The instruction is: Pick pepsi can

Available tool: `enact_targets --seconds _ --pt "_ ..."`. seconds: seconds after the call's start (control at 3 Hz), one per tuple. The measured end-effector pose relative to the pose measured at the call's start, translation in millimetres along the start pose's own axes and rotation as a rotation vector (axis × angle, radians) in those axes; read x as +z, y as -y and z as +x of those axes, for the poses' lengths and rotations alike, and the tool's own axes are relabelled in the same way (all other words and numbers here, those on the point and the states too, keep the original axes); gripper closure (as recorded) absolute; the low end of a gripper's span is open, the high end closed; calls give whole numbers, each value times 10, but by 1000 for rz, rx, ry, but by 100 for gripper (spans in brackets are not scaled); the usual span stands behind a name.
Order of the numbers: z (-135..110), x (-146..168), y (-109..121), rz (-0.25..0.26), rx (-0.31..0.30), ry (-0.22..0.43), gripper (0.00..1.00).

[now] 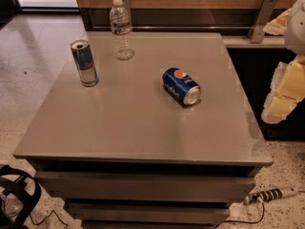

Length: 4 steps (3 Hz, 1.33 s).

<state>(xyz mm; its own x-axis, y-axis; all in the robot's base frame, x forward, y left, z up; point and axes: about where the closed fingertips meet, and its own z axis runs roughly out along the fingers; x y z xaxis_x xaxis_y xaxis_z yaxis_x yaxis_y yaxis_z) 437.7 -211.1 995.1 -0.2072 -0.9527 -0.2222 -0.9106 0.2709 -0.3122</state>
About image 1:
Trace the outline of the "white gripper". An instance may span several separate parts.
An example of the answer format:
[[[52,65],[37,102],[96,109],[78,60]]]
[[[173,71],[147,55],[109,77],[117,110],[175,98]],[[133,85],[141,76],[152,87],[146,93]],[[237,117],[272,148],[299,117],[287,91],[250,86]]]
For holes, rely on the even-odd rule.
[[[268,22],[263,31],[284,35],[285,46],[295,54],[305,54],[305,0],[296,0],[291,9]],[[274,70],[261,118],[277,124],[287,118],[305,98],[305,56],[297,55],[290,63],[279,62]]]

